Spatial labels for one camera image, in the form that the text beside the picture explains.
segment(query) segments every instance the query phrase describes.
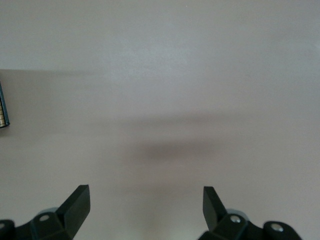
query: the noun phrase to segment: metal screw head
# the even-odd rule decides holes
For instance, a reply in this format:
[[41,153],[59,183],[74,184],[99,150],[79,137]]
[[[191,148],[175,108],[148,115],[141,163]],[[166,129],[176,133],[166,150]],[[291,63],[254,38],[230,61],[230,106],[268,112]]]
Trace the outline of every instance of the metal screw head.
[[43,222],[43,221],[48,220],[48,219],[49,219],[49,215],[43,215],[42,217],[39,218],[39,221]]
[[271,228],[277,232],[283,232],[284,228],[278,223],[272,223]]
[[238,216],[236,216],[236,215],[232,215],[232,216],[230,217],[230,220],[231,220],[232,222],[234,222],[234,223],[237,223],[237,224],[241,222],[240,217],[238,217]]

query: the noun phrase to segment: black plastic part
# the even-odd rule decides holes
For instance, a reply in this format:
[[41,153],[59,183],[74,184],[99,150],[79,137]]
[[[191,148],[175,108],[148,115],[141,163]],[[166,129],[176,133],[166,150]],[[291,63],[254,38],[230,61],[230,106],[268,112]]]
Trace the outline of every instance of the black plastic part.
[[0,220],[0,239],[9,239],[15,233],[15,223],[11,220]]
[[[232,216],[237,216],[239,222],[233,222],[231,220]],[[225,240],[239,240],[244,235],[247,225],[247,221],[242,216],[227,214],[213,230],[213,234]]]
[[[272,224],[278,224],[282,227],[283,231],[275,231],[271,226]],[[267,221],[263,225],[263,230],[271,237],[273,240],[302,240],[301,237],[296,233],[296,231],[288,224],[280,221]]]
[[[203,189],[203,215],[209,231],[199,240],[302,240],[286,223],[268,221],[262,229],[240,215],[228,214],[213,187]],[[234,215],[239,218],[238,222],[231,220]],[[272,224],[279,224],[282,231],[273,229]]]
[[34,240],[72,240],[54,212],[45,212],[36,216],[30,221],[30,226]]
[[88,185],[80,185],[56,212],[44,212],[15,227],[0,220],[0,240],[72,240],[90,211]]
[[65,230],[73,238],[90,212],[88,185],[80,185],[55,211]]
[[6,107],[6,103],[5,103],[5,98],[4,98],[4,93],[2,92],[2,87],[1,87],[1,83],[0,83],[0,112],[3,113],[0,115],[0,118],[4,118],[4,125],[0,124],[0,129],[8,127],[10,125],[9,122],[9,117],[8,117],[8,113],[7,113],[7,107]]
[[206,224],[211,232],[227,214],[225,206],[212,186],[205,186],[203,188],[202,210]]

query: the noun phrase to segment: blue object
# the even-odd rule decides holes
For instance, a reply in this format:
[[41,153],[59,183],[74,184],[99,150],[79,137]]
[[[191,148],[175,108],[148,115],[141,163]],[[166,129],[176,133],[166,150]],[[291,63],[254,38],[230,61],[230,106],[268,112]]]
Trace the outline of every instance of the blue object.
[[2,92],[0,83],[0,129],[5,128],[10,125],[6,103],[4,99],[4,93]]

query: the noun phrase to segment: screw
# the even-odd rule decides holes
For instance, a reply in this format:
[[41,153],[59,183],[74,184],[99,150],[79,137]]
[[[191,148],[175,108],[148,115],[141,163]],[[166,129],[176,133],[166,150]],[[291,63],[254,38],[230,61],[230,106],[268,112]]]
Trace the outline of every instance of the screw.
[[48,219],[49,219],[49,215],[43,215],[42,217],[39,218],[39,221],[43,222],[43,221],[48,220]]
[[232,216],[230,217],[230,219],[231,219],[232,222],[237,223],[237,224],[241,222],[240,217],[238,217],[238,216],[236,216],[236,215],[232,215]]
[[272,223],[271,228],[277,232],[283,232],[284,228],[278,223]]

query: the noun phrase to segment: white surface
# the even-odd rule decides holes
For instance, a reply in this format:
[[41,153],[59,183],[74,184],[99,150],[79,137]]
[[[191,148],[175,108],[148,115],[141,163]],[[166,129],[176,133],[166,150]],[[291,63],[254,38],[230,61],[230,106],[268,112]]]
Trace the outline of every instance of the white surface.
[[196,240],[203,186],[318,239],[320,1],[1,1],[0,218],[89,184],[77,240]]

